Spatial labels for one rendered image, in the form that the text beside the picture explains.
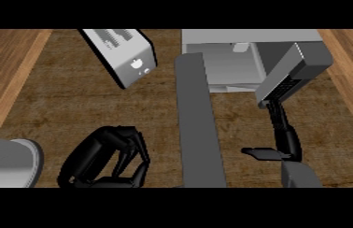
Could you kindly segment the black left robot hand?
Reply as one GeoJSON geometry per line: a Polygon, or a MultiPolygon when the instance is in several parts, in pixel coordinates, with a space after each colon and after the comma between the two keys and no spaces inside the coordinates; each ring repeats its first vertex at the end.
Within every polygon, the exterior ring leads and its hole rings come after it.
{"type": "Polygon", "coordinates": [[[57,175],[60,188],[140,188],[149,168],[149,154],[142,133],[133,126],[103,126],[84,138],[74,149],[57,175]],[[96,178],[113,153],[118,160],[109,177],[96,178]],[[136,155],[142,163],[128,178],[124,172],[136,155]]]}

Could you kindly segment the white milk carton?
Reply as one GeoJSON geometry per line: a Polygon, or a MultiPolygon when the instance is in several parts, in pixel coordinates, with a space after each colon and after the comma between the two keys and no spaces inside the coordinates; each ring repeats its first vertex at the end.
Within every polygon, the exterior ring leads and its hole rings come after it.
{"type": "Polygon", "coordinates": [[[139,29],[78,29],[121,89],[156,68],[155,47],[139,29]]]}

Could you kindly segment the pale grey microwave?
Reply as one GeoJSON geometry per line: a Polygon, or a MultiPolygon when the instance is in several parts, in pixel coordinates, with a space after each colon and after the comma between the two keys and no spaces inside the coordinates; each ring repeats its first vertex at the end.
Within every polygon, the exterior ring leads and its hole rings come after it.
{"type": "Polygon", "coordinates": [[[285,101],[334,64],[314,29],[184,29],[181,52],[201,55],[212,93],[285,101]]]}

